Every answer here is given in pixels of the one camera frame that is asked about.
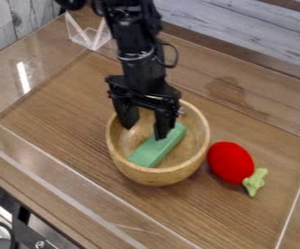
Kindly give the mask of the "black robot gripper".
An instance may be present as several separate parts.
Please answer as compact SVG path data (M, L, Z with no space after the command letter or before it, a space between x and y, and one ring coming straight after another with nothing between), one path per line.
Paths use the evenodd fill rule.
M108 75L110 98L122 126L131 129L139 120L138 108L155 111L154 134L162 140L175 127L179 91L167 83L163 52L118 53L123 74Z

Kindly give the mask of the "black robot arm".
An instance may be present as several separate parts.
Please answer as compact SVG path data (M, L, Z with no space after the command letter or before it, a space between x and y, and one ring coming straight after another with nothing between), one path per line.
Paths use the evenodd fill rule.
M166 81L164 62L167 42L158 38L162 16L152 0L55 0L68 11L90 6L106 20L118 45L123 73L106 77L108 96L119 122L132 128L142 108L154 112L154 135L167 137L175 127L180 92Z

